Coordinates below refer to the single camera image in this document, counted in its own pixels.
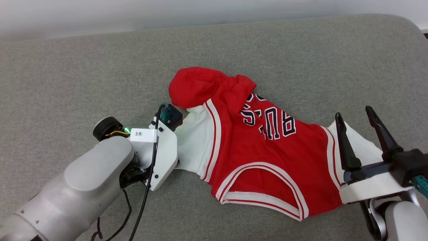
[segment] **gray cushion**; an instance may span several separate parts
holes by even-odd
[[[257,94],[301,121],[327,126],[340,111],[378,145],[364,111],[371,105],[405,149],[428,152],[428,42],[400,17],[11,42],[0,45],[0,217],[90,150],[101,118],[147,126],[158,105],[170,101],[167,88],[175,72],[188,66],[247,75],[257,83]],[[129,237],[144,189],[128,189],[133,213],[117,240]],[[221,205],[210,190],[196,174],[174,171],[149,194],[135,240],[371,240],[358,204],[297,222],[266,208]],[[419,197],[428,212],[427,200]],[[127,211],[121,195],[102,215],[106,238]],[[95,231],[93,225],[79,240]]]

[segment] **black cable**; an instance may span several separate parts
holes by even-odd
[[[100,239],[103,239],[103,234],[101,233],[101,228],[100,228],[100,217],[98,217],[97,219],[97,231],[92,235],[91,241],[95,240],[95,238],[97,237],[97,234]]]
[[[162,108],[165,107],[164,104],[159,106],[158,112],[156,113],[156,123],[155,123],[155,130],[158,129],[158,124],[159,124],[159,119],[161,117],[161,111]],[[146,192],[144,193],[144,198],[143,198],[143,203],[141,204],[141,209],[140,209],[140,213],[138,214],[138,218],[135,222],[135,226],[134,229],[132,230],[132,234],[129,237],[129,241],[132,241],[132,239],[135,236],[135,232],[137,231],[138,228],[138,224],[140,223],[141,220],[141,216],[143,215],[143,211],[144,211],[144,206],[146,205],[146,200],[147,200],[147,195],[149,194],[149,189],[150,189],[150,181],[152,180],[152,175],[153,175],[153,169],[155,168],[155,163],[156,163],[156,153],[158,152],[158,141],[156,140],[155,143],[153,143],[153,155],[152,155],[152,168],[150,170],[150,174],[149,174],[149,179],[147,181],[147,186],[146,186]]]
[[[116,237],[116,235],[118,235],[121,231],[122,231],[122,229],[123,228],[125,228],[125,225],[126,225],[126,223],[128,222],[128,220],[129,220],[129,217],[131,216],[131,213],[132,213],[132,207],[131,207],[131,203],[129,202],[129,198],[128,198],[128,194],[126,193],[126,191],[125,191],[125,189],[122,189],[122,191],[123,191],[123,193],[125,194],[125,199],[126,199],[126,204],[128,204],[128,215],[126,215],[126,218],[125,218],[125,220],[123,221],[123,224],[122,224],[122,226],[120,226],[120,228],[110,237],[110,238],[108,238],[106,241],[110,241],[110,240],[112,240],[114,237]],[[98,234],[98,237],[100,238],[100,239],[103,239],[103,235],[101,234],[101,229],[100,229],[100,218],[98,218],[98,221],[97,221],[97,229],[98,229],[98,231],[96,231],[93,235],[92,235],[92,238],[91,238],[91,241],[94,241],[95,240],[95,238],[96,238],[96,236],[97,236],[97,234]]]

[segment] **red basketball jersey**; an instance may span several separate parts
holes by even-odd
[[[297,220],[340,206],[335,137],[295,120],[252,93],[255,87],[246,76],[201,67],[179,70],[169,85],[174,105],[202,105],[213,123],[198,172],[212,195],[222,204],[267,207]]]

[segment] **white wall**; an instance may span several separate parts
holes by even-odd
[[[357,13],[428,32],[428,0],[0,0],[0,41]]]

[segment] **black lettering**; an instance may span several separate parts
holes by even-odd
[[[265,132],[263,131],[263,125],[261,125],[261,126],[259,127],[259,131],[260,131],[260,133],[263,133],[263,136],[265,137],[265,140],[266,140],[266,134],[265,134]]]
[[[247,98],[247,102],[251,102],[252,100],[253,100],[253,94],[251,93]]]
[[[287,114],[282,112],[282,135],[287,137],[296,133],[296,126],[294,122],[294,118],[291,116],[287,116]]]
[[[259,117],[262,117],[262,110],[255,110],[254,113],[256,113]]]
[[[263,98],[263,97],[261,97],[261,96],[258,96],[258,95],[256,95],[256,98],[257,98],[257,99],[259,99],[260,101],[264,101],[264,100],[266,100],[265,98]]]
[[[254,126],[256,124],[256,115],[252,111],[241,111],[241,114],[246,117],[244,118],[244,123],[249,126]]]
[[[278,114],[276,107],[270,107],[265,110],[265,119],[266,119],[266,131],[267,131],[267,138],[269,140],[276,140],[279,139],[279,130],[278,130]]]

